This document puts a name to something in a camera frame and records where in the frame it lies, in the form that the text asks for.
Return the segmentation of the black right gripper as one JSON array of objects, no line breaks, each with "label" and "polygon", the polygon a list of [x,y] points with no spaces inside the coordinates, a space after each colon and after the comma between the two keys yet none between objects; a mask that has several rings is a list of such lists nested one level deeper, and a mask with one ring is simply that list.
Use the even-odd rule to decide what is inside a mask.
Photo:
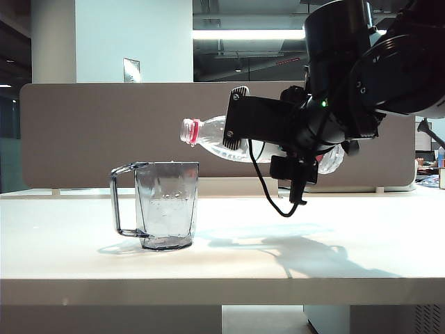
[{"label": "black right gripper", "polygon": [[252,139],[291,148],[294,126],[296,145],[304,151],[326,153],[339,144],[350,156],[358,153],[358,140],[349,137],[328,97],[315,99],[299,86],[283,90],[278,100],[251,96],[246,86],[232,89],[222,144],[236,150],[243,139]]}]

